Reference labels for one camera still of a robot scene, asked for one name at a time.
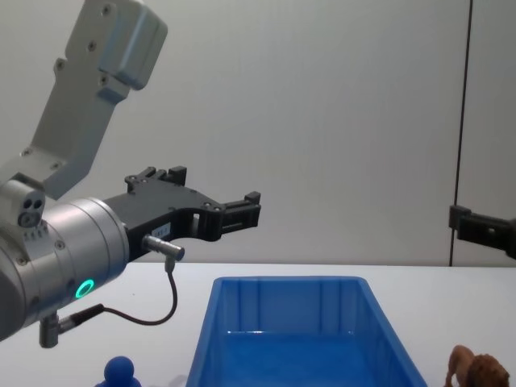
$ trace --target blue toy figure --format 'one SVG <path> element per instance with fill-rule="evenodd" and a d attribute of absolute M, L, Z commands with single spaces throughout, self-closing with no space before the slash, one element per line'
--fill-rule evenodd
<path fill-rule="evenodd" d="M 111 359 L 104 368 L 104 378 L 96 387 L 142 387 L 133 375 L 135 366 L 132 361 L 124 356 Z"/>

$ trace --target white table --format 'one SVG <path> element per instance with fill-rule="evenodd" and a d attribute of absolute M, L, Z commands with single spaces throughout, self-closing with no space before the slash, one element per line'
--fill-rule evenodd
<path fill-rule="evenodd" d="M 179 264 L 176 316 L 140 327 L 101 315 L 44 350 L 35 324 L 0 343 L 0 385 L 93 387 L 113 356 L 130 357 L 144 387 L 182 387 L 201 330 L 212 281 L 224 276 L 351 275 L 365 278 L 429 386 L 442 386 L 456 343 L 495 355 L 516 377 L 516 269 L 379 266 Z M 130 264 L 116 281 L 60 312 L 102 302 L 141 318 L 160 318 L 171 295 L 162 264 Z"/>

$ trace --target green led ring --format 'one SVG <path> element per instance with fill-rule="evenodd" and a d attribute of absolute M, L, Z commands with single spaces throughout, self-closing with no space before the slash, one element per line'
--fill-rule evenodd
<path fill-rule="evenodd" d="M 75 298 L 83 298 L 86 294 L 91 292 L 94 289 L 95 282 L 92 279 L 86 280 L 81 283 L 81 286 L 75 292 Z"/>

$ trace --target screw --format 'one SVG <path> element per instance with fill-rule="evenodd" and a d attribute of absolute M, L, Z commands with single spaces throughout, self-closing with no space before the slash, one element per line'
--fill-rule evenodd
<path fill-rule="evenodd" d="M 63 59 L 58 59 L 56 61 L 56 69 L 61 71 L 65 67 L 65 61 Z"/>
<path fill-rule="evenodd" d="M 109 14 L 110 14 L 110 12 L 111 12 L 111 6 L 110 6 L 109 4 L 106 4 L 106 5 L 102 8 L 102 10 L 101 10 L 101 12 L 100 12 L 100 15 L 102 15 L 102 16 L 107 16 L 107 15 L 109 15 Z"/>
<path fill-rule="evenodd" d="M 56 246 L 57 250 L 63 250 L 66 247 L 65 242 L 62 240 L 57 240 L 54 245 Z"/>
<path fill-rule="evenodd" d="M 88 43 L 88 51 L 89 52 L 95 51 L 95 48 L 97 48 L 97 42 L 95 42 L 94 40 L 90 41 Z"/>

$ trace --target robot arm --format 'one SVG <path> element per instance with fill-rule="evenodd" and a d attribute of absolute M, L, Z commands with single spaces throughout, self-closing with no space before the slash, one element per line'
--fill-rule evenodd
<path fill-rule="evenodd" d="M 166 33 L 140 0 L 85 1 L 31 146 L 0 168 L 0 341 L 41 321 L 40 343 L 53 347 L 73 327 L 56 312 L 128 262 L 161 252 L 171 278 L 184 250 L 169 241 L 257 226 L 259 193 L 216 202 L 185 187 L 183 167 L 129 176 L 127 193 L 104 202 L 44 209 L 89 172 L 114 107 L 145 87 Z"/>
<path fill-rule="evenodd" d="M 31 145 L 0 169 L 0 184 L 15 179 L 57 199 L 82 180 L 114 108 L 145 87 L 166 35 L 141 2 L 86 1 Z"/>

